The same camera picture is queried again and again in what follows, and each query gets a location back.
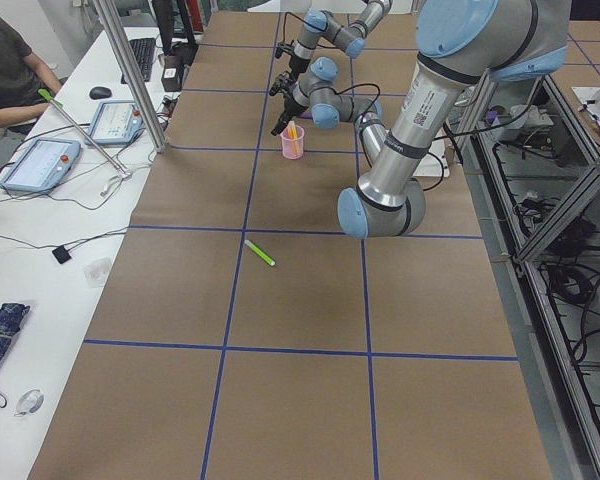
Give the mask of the diagonal metal rod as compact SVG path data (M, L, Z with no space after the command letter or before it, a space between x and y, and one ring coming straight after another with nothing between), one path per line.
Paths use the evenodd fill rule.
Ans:
M57 101L47 89L41 88L37 90L38 94L50 105L52 105L58 113L73 127L77 129L77 132L88 141L97 152L99 152L106 161L108 161L114 169L117 171L118 175L122 179L129 178L131 176L130 170L119 160L114 159L109 153L107 153L103 147L98 145L96 141L88 134L88 132L80 126L63 108L63 105Z

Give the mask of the folded blue umbrella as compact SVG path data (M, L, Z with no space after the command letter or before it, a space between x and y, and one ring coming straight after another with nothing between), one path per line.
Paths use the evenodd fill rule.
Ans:
M22 303L3 303L0 307L0 363L29 311L30 306ZM5 408L7 404L6 396L0 392L0 408Z

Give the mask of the person in dark shirt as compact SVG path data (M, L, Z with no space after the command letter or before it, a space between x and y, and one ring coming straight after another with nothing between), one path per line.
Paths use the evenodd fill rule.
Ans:
M50 67L0 17L0 129L28 134L48 107L39 91L61 88Z

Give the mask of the near blue teach pendant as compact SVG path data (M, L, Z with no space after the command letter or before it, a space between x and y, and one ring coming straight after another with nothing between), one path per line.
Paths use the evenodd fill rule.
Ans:
M8 192L48 192L66 177L81 150L78 141L38 138L0 180L0 187Z

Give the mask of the small black square device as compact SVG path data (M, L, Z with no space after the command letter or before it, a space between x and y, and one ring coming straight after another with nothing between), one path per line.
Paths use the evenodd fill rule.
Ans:
M52 255L60 265L63 265L72 259L70 249L67 248L65 245L55 247L52 250Z

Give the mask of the pink mesh pen holder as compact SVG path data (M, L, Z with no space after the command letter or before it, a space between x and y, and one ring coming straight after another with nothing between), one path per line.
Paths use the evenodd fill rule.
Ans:
M299 139L292 140L288 137L287 128L280 134L282 144L282 155L284 158L296 160L304 154L304 129L296 125Z

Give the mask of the blue teach pendant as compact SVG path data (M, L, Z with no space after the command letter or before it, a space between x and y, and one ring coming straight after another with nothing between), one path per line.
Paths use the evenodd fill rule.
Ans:
M144 127L141 113L131 100L101 101L89 125L86 145L125 146Z
M38 138L0 180L0 187L8 192L48 192L66 177L81 150L78 141Z

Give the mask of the black computer mouse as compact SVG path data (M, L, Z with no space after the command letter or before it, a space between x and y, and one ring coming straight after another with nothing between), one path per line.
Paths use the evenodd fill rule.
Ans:
M107 99L112 96L112 91L104 86L95 86L89 92L89 97L92 100Z

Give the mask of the far blue teach pendant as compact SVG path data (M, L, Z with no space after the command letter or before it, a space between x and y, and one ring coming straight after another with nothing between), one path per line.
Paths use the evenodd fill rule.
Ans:
M89 125L86 145L125 146L144 127L141 113L131 100L101 101Z

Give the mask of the green highlighter pen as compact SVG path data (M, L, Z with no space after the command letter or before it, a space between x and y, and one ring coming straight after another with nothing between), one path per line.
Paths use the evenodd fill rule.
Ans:
M268 266L274 267L276 265L276 261L251 240L245 239L244 245L255 255L257 255L262 261L264 261Z

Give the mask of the clear oval tape dispenser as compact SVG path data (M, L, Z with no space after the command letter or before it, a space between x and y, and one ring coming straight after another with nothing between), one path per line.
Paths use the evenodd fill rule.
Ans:
M44 403L44 393L39 389L25 392L18 400L14 416L24 417L36 413Z

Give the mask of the black keyboard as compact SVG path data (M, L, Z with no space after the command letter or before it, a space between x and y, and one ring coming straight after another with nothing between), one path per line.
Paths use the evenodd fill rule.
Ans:
M149 82L155 58L156 39L150 37L131 39L129 44L143 81Z

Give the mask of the aluminium frame post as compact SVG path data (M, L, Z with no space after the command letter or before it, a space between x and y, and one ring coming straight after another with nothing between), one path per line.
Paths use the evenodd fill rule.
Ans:
M149 92L141 75L140 68L132 52L125 28L111 0L94 0L100 23L103 25L114 56L130 88L132 97L139 107L145 129L157 154L164 152L166 137L157 118Z

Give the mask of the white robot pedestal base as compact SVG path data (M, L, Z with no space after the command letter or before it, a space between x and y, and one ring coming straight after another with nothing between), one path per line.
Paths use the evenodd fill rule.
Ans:
M419 15L416 70L399 116L368 172L373 183L402 184L430 153L454 103L486 69L481 42L495 1L429 1Z

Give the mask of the orange highlighter pen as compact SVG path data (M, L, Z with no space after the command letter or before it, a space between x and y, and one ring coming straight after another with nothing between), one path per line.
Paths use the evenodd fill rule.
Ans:
M292 134L292 128L293 128L294 125L295 125L295 122L294 121L290 121L289 124L288 124L288 126L287 126L288 137L290 139L292 139L292 140L296 140L296 139L293 138L293 134Z

